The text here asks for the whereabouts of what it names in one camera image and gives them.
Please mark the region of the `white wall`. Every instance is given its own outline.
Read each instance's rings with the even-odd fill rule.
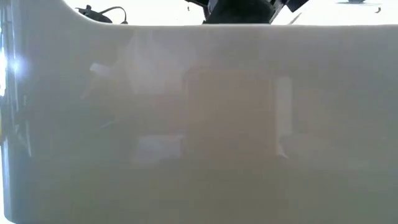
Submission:
[[[197,25],[204,20],[200,7],[184,0],[64,0],[71,7],[85,8],[91,5],[94,11],[112,6],[122,6],[127,12],[127,21],[140,26],[183,26]],[[114,23],[124,19],[120,9],[107,12]]]

